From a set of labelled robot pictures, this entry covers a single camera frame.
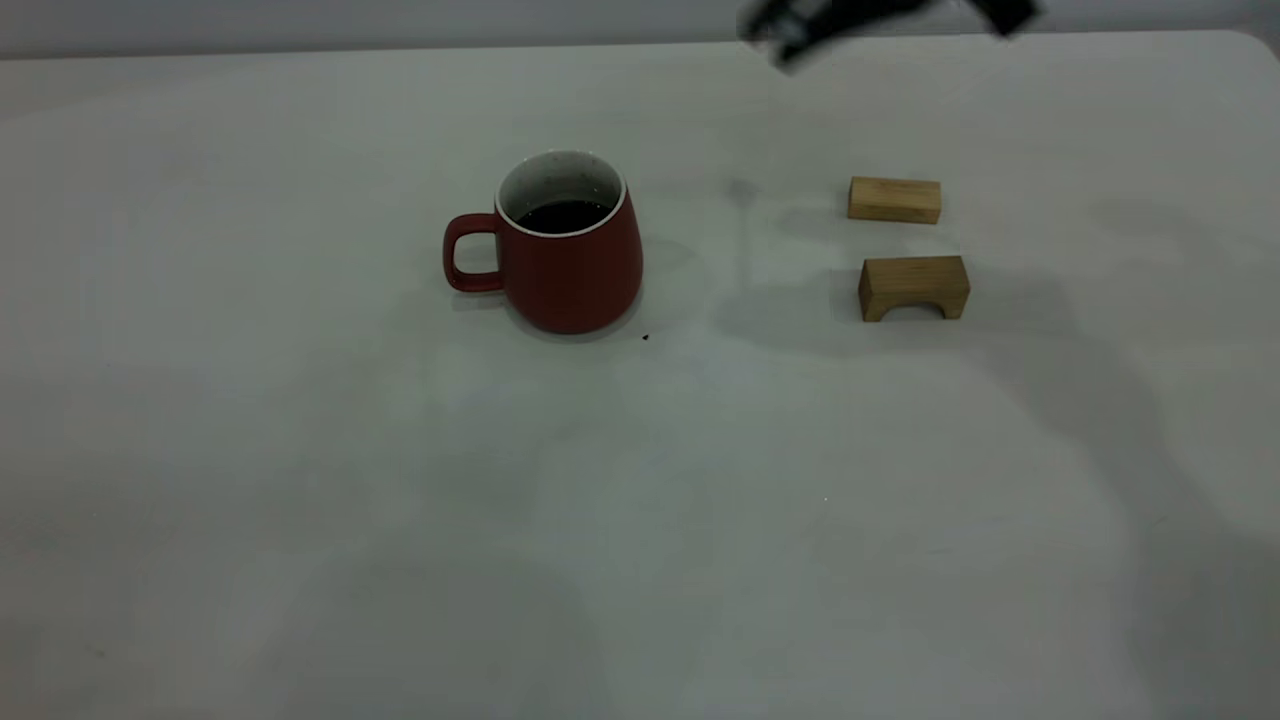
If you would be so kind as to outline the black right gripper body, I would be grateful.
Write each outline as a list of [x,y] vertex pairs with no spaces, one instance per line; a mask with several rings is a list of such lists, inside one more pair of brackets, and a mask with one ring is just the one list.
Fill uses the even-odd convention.
[[739,38],[792,73],[823,45],[868,27],[928,12],[932,1],[758,1],[739,20]]

